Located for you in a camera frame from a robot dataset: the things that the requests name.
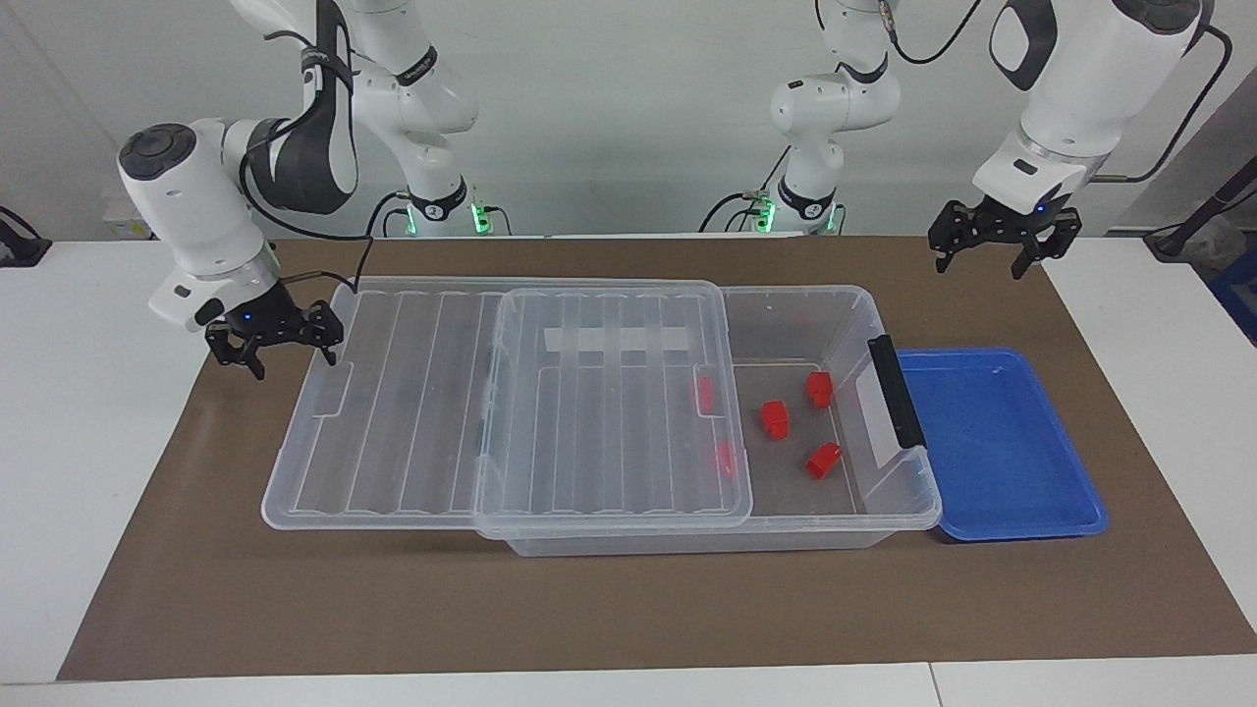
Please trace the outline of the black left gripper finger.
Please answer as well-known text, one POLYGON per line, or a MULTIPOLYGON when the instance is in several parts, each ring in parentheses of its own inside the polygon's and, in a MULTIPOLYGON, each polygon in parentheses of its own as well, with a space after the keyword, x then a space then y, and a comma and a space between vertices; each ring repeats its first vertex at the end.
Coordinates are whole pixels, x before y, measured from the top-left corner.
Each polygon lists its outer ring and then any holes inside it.
POLYGON ((948 201, 931 224, 931 252, 938 274, 947 273, 955 255, 965 250, 968 208, 960 201, 948 201))
POLYGON ((1081 229, 1079 210, 1065 208, 1052 219, 1050 234, 1045 239, 1029 230, 1019 230, 1019 255, 1013 262, 1013 278, 1022 279, 1040 260, 1063 258, 1081 229))

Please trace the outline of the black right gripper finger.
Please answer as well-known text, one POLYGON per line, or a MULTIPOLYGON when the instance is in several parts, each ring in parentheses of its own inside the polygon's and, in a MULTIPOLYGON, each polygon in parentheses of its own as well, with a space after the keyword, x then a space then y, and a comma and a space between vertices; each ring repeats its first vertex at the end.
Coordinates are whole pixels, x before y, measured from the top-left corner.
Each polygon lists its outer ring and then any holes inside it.
POLYGON ((238 365, 251 372, 256 380, 263 381, 266 375, 265 365, 256 357, 256 350, 261 348, 260 337, 243 338, 241 345, 233 343, 233 330, 207 328, 206 343, 214 359, 220 365, 238 365))
POLYGON ((328 366, 337 365, 334 348, 343 341, 343 323, 328 301, 316 301, 305 309, 305 343, 318 348, 328 366))

